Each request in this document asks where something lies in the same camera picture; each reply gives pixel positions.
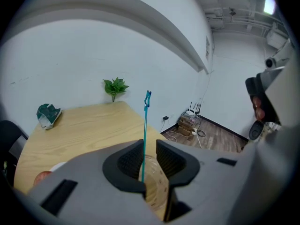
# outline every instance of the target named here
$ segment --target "wall trim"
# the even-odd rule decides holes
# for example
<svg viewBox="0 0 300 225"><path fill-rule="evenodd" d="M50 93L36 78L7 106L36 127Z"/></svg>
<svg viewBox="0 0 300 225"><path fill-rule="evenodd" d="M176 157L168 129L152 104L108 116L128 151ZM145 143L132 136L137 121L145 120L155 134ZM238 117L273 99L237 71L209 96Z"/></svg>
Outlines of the wall trim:
<svg viewBox="0 0 300 225"><path fill-rule="evenodd" d="M220 124L218 124L218 123L216 123L216 122L214 122L214 121L212 121L212 120L210 120L208 118L205 118L205 117L203 117L201 115L199 115L199 117L202 118L202 119L204 119L204 120L206 120L206 121L208 121L208 122L210 122L210 123L212 123L213 125L216 125L216 126L222 128L222 129L226 130L227 132L230 132L233 135L236 135L237 137L239 137L240 139L242 139L242 140L244 140L246 142L249 141L249 139L245 138L244 136L242 136L240 134L237 134L236 132L233 132L232 130L230 130L230 129L228 129L228 128L226 128L226 127L224 127L224 126L222 126L222 125L220 125Z"/></svg>
<svg viewBox="0 0 300 225"><path fill-rule="evenodd" d="M54 12L66 12L57 15ZM41 14L47 17L40 19ZM142 0L26 0L10 22L1 44L29 28L60 20L95 20L134 30L166 47L196 72L207 67L184 30L159 10Z"/></svg>

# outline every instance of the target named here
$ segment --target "ceiling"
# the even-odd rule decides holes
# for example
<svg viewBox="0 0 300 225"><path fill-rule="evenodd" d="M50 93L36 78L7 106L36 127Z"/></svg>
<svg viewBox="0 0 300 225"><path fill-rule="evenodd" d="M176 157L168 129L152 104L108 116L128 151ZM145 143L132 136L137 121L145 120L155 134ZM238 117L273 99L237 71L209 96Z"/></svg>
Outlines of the ceiling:
<svg viewBox="0 0 300 225"><path fill-rule="evenodd" d="M239 32L266 37L270 29L285 38L287 32L277 9L273 15L263 12L265 0L197 0L213 32Z"/></svg>

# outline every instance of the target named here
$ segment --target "black baseboard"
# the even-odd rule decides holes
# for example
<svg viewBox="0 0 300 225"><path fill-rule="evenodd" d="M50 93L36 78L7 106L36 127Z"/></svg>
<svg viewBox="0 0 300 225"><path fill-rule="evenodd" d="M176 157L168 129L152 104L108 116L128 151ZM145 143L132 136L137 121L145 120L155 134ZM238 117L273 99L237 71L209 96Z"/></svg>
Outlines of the black baseboard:
<svg viewBox="0 0 300 225"><path fill-rule="evenodd" d="M236 135L237 137L239 137L240 139L242 139L242 140L244 140L244 141L246 141L246 142L249 141L249 139L245 138L244 136L239 135L239 134L237 134L236 132L233 132L232 130L230 130L230 129L226 128L226 127L223 127L222 125L220 125L220 124L218 124L218 123L216 123L216 122L214 122L214 121L212 121L212 120L210 120L210 119L208 119L208 118L205 118L205 117L203 117L203 116L201 116L201 115L199 115L199 117L202 118L202 119L204 119L204 120L206 120L206 121L208 121L208 122L210 122L210 123L212 123L213 125L216 125L216 126L222 128L222 129L226 130L227 132L230 132L230 133L233 134L233 135Z"/></svg>
<svg viewBox="0 0 300 225"><path fill-rule="evenodd" d="M168 129L162 131L160 134L169 132L169 131L171 131L173 128L176 128L176 127L178 127L178 123L175 123L173 126L171 126L171 127L169 127Z"/></svg>

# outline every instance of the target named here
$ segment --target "green bag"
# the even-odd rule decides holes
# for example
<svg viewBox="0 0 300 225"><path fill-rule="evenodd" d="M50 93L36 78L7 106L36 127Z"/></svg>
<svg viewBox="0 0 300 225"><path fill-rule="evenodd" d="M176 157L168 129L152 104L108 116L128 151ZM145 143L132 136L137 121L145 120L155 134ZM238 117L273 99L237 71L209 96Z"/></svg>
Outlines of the green bag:
<svg viewBox="0 0 300 225"><path fill-rule="evenodd" d="M55 108L52 104L45 103L38 108L37 119L43 129L51 129L61 112L60 108Z"/></svg>

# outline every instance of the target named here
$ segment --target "green plant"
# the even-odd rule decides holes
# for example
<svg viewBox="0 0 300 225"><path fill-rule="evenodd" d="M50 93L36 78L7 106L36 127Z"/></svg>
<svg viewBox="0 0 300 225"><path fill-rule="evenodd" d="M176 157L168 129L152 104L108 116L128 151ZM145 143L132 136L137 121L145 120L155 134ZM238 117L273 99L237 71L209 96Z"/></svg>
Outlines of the green plant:
<svg viewBox="0 0 300 225"><path fill-rule="evenodd" d="M113 102L116 98L116 95L118 95L119 93L126 92L125 89L129 87L125 85L125 81L123 81L123 78L119 79L117 77L116 80L112 81L103 79L103 81L105 82L105 92L112 96Z"/></svg>

